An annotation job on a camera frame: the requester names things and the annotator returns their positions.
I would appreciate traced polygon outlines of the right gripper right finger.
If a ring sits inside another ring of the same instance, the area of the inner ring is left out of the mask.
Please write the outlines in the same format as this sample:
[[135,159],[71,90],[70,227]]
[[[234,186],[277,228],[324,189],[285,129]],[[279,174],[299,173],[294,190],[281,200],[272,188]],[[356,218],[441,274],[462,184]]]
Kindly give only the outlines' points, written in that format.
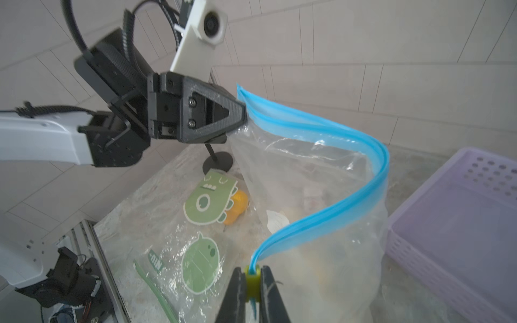
[[285,308],[278,286],[271,268],[261,268],[260,280],[260,323],[289,323],[291,322]]

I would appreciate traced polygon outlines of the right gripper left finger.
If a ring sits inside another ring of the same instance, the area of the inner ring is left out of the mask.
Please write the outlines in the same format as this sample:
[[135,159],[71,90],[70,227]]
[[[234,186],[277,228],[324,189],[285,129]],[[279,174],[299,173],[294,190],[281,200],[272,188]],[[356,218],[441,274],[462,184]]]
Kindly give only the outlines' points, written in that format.
[[246,275],[237,267],[233,270],[215,323],[244,323],[246,320]]

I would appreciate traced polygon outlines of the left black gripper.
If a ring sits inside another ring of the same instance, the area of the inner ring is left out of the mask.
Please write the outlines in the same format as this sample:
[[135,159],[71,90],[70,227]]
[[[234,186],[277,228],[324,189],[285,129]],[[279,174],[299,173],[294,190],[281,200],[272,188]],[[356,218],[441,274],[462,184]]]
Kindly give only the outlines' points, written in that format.
[[171,71],[149,75],[147,99],[154,139],[209,143],[247,121],[246,105],[224,88]]

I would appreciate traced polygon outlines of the clear bag blue zip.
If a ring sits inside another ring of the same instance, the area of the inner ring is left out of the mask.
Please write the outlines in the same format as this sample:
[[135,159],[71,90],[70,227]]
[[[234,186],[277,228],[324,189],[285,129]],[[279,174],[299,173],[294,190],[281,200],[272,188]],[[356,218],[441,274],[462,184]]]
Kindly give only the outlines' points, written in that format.
[[263,225],[250,268],[269,266],[291,322],[371,322],[386,240],[390,155],[376,138],[243,87],[229,144]]

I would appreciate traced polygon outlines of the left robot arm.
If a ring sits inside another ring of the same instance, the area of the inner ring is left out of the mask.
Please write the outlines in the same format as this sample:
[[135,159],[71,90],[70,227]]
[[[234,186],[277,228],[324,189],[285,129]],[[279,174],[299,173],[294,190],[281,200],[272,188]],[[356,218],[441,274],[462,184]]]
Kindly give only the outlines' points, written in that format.
[[23,106],[1,113],[3,161],[67,162],[97,168],[137,164],[153,140],[223,143],[246,122],[246,107],[207,80],[223,28],[188,27],[172,66],[155,72],[120,28],[75,60],[77,72],[106,103]]

